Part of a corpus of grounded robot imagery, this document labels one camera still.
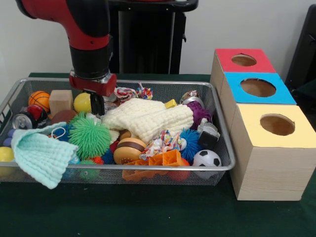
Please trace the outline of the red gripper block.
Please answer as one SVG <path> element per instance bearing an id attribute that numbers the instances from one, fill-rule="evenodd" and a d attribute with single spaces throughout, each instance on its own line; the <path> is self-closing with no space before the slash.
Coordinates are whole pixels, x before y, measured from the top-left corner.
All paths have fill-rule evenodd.
<path id="1" fill-rule="evenodd" d="M 117 85 L 117 76 L 109 73 L 101 80 L 90 80 L 79 78 L 74 73 L 70 73 L 69 82 L 75 89 L 91 92 L 91 113 L 103 116 L 105 114 L 103 96 L 109 97 L 112 93 L 114 93 Z"/>

